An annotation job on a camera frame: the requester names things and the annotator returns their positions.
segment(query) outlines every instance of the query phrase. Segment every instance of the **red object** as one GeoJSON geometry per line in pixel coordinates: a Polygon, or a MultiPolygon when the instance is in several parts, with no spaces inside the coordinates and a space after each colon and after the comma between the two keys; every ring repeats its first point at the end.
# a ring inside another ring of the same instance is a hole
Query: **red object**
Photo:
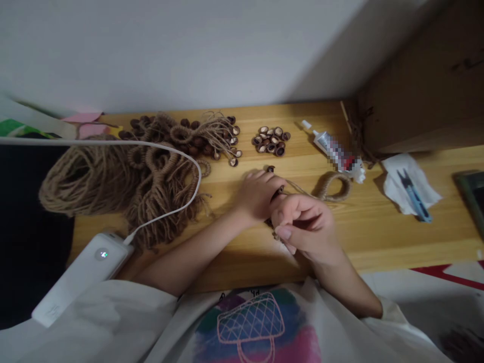
{"type": "MultiPolygon", "coordinates": [[[[478,263],[484,269],[484,261],[478,261],[478,263]]],[[[430,267],[418,267],[411,270],[484,291],[483,283],[446,274],[444,270],[447,269],[449,266],[452,266],[452,265],[449,264],[449,265],[430,266],[430,267]]]]}

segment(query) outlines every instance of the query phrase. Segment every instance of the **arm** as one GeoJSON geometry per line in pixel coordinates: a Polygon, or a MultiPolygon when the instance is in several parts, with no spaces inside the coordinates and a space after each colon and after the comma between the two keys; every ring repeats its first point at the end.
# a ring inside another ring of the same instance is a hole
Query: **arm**
{"type": "Polygon", "coordinates": [[[323,202],[291,195],[273,206],[272,223],[291,253],[310,260],[320,285],[360,318],[381,318],[382,304],[361,279],[336,238],[331,210],[323,202]]]}
{"type": "Polygon", "coordinates": [[[228,213],[161,256],[133,281],[182,295],[231,240],[269,218],[271,198],[282,185],[284,179],[263,170],[247,175],[228,213]]]}

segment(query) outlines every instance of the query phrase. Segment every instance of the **handbag print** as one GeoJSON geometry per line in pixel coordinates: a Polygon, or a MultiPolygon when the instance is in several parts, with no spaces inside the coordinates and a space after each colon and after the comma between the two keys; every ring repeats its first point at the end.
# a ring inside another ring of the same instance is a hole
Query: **handbag print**
{"type": "Polygon", "coordinates": [[[269,339],[270,350],[266,358],[257,363],[274,362],[274,338],[284,334],[284,320],[274,295],[265,292],[246,301],[217,318],[217,335],[220,343],[237,344],[242,363],[255,363],[247,358],[242,343],[269,339]]]}

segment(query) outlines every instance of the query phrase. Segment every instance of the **blue handle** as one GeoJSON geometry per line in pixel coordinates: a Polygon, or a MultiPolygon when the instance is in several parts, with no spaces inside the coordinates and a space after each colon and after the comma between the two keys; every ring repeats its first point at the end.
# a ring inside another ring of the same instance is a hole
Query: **blue handle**
{"type": "Polygon", "coordinates": [[[433,220],[432,216],[429,214],[429,211],[424,206],[420,195],[418,195],[417,189],[415,189],[413,186],[408,186],[405,189],[407,190],[408,196],[410,197],[413,207],[415,208],[415,211],[417,212],[420,220],[422,222],[431,223],[433,220]]]}

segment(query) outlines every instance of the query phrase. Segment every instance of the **white wall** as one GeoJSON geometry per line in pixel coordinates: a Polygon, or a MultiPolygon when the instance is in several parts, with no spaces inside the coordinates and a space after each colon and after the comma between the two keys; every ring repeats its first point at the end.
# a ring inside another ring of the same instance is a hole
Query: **white wall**
{"type": "Polygon", "coordinates": [[[445,0],[3,0],[0,92],[61,115],[354,93],[445,0]]]}

